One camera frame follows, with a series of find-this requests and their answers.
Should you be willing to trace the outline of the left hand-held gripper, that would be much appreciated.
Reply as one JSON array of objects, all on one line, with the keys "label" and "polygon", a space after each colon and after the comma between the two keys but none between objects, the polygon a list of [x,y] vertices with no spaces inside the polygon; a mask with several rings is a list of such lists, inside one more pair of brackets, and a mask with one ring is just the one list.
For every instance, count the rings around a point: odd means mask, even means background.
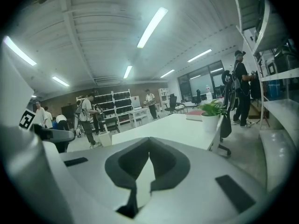
[{"label": "left hand-held gripper", "polygon": [[[0,124],[6,127],[19,126],[29,130],[35,113],[27,109],[34,94],[33,89],[20,75],[17,62],[2,45],[0,50]],[[67,152],[68,145],[75,139],[71,131],[44,128],[33,124],[32,131],[43,141],[55,144],[59,153]]]}]

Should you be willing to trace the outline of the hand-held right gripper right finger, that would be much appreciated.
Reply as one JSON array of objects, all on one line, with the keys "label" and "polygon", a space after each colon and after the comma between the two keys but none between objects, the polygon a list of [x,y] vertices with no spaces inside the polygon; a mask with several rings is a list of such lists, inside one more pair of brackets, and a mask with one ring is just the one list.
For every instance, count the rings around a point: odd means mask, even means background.
[{"label": "hand-held right gripper right finger", "polygon": [[[153,191],[140,211],[141,220],[254,220],[263,211],[266,190],[249,174],[210,151],[161,139],[187,156],[190,171],[175,188]],[[230,176],[252,199],[238,196],[245,210],[240,212],[217,183]]]}]

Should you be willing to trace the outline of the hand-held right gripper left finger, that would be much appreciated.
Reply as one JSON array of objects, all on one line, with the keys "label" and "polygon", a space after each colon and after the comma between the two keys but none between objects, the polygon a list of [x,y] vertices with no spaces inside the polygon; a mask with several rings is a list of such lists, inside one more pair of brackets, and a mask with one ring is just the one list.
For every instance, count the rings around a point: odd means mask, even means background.
[{"label": "hand-held right gripper left finger", "polygon": [[133,217],[150,200],[148,138],[60,154],[78,184],[101,205]]}]

